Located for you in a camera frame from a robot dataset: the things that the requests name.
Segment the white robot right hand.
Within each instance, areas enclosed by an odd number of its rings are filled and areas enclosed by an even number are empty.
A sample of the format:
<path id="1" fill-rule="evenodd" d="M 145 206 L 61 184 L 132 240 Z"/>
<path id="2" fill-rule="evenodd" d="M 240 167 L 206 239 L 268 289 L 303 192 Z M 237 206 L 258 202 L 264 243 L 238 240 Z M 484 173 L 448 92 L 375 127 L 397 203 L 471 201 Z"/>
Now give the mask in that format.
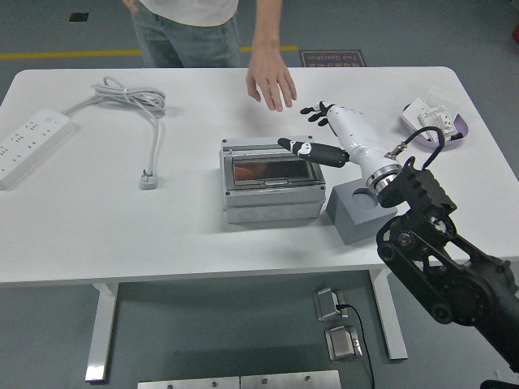
<path id="1" fill-rule="evenodd" d="M 401 171 L 401 165 L 388 157 L 376 128 L 363 114 L 339 105 L 317 105 L 301 110 L 309 122 L 330 126 L 338 138 L 338 147 L 321 143 L 279 138 L 278 144 L 303 160 L 341 168 L 352 162 L 361 168 L 366 188 L 375 194 L 382 191 Z"/>

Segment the person's left hand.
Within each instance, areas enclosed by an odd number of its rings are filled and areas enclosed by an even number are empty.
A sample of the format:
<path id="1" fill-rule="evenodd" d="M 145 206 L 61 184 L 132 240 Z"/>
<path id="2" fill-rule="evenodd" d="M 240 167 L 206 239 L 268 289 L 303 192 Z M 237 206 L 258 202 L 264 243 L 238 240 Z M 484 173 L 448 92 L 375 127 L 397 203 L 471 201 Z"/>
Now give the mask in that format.
<path id="1" fill-rule="evenodd" d="M 247 77 L 247 94 L 263 101 L 270 111 L 282 112 L 297 100 L 297 89 L 278 46 L 253 45 Z"/>

